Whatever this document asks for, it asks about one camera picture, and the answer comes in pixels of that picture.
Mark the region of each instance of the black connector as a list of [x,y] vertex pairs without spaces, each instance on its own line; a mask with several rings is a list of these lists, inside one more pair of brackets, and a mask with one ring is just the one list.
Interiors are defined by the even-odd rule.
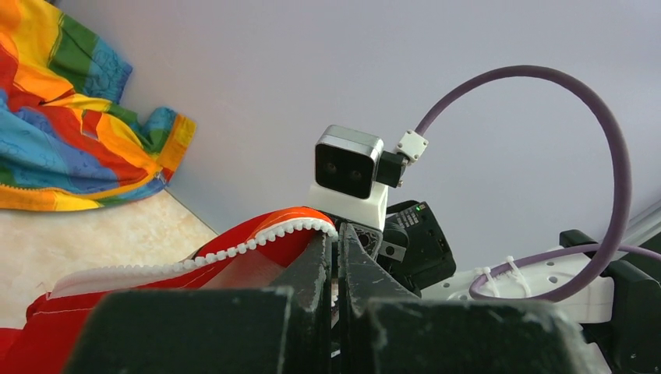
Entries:
[[406,170],[404,155],[384,151],[376,169],[376,181],[396,189],[400,185],[404,170]]

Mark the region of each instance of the black camera face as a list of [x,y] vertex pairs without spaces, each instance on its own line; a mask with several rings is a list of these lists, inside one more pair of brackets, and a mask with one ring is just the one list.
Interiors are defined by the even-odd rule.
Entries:
[[327,144],[315,147],[316,183],[359,199],[372,192],[375,161],[368,155]]

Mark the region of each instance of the camera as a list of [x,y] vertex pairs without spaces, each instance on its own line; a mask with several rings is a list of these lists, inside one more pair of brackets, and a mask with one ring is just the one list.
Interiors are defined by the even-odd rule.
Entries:
[[354,129],[328,126],[315,145],[315,180],[325,189],[368,199],[384,142]]

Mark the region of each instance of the cable connector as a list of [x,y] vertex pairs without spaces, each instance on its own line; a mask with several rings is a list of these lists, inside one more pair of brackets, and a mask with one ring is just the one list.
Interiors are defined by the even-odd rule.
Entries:
[[429,142],[413,130],[408,130],[397,144],[395,152],[402,153],[408,158],[408,164],[414,164],[422,152],[427,148]]

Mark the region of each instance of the white zipper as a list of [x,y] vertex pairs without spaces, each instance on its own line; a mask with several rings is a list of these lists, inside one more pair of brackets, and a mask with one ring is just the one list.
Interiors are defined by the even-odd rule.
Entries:
[[295,218],[265,228],[259,231],[254,239],[250,239],[236,247],[216,253],[209,253],[206,256],[198,256],[195,259],[187,259],[183,262],[154,266],[106,266],[71,273],[55,284],[48,298],[61,298],[70,295],[133,288],[157,281],[164,281],[197,270],[216,261],[242,255],[249,250],[256,249],[258,246],[266,245],[267,242],[274,242],[276,238],[282,238],[286,234],[304,229],[322,231],[332,239],[337,239],[338,237],[335,226],[325,220],[319,218]]

